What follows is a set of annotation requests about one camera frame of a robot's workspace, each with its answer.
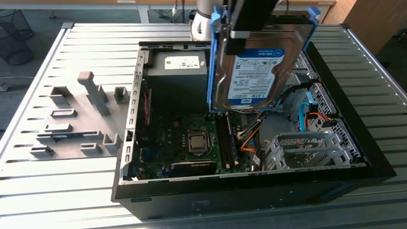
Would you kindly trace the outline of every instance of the motherboard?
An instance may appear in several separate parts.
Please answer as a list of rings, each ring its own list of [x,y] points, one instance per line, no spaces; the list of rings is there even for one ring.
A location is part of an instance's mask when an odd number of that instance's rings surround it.
[[[248,171],[248,152],[224,147],[232,145],[243,128],[237,113],[228,116],[211,113],[163,116],[152,113],[151,120],[136,164],[140,179]],[[219,137],[225,128],[231,135]]]

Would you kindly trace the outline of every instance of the hard drive label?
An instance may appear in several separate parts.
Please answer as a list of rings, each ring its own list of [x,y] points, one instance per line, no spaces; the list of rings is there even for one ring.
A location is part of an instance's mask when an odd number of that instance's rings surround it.
[[[200,68],[199,56],[168,56],[165,57],[165,69]]]
[[[245,49],[236,55],[228,99],[255,104],[267,98],[275,79],[272,68],[281,62],[284,49]]]

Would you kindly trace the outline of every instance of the cpu socket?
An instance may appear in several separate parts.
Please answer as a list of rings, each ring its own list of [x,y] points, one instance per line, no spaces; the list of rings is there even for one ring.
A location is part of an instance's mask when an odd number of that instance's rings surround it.
[[[205,130],[188,131],[188,149],[195,156],[208,152],[208,132]]]

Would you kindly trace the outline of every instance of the slotted metal table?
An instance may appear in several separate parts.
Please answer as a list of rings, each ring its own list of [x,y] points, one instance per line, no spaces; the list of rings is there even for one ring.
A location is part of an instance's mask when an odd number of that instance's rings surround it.
[[[139,41],[189,40],[188,25],[64,24],[0,141],[0,227],[407,228],[407,95],[353,33],[321,26],[312,41],[398,176],[327,204],[140,221],[112,203],[115,157],[29,161],[16,144],[41,87],[91,70],[101,85],[131,85]]]

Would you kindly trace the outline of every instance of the hard drive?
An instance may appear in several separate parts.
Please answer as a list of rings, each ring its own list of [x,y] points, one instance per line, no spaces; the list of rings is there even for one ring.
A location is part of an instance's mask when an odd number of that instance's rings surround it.
[[[292,24],[279,24],[280,17],[261,31],[251,31],[244,53],[225,54],[227,25],[221,25],[212,84],[213,111],[268,110],[275,106],[295,60],[308,41],[313,23],[293,17]]]

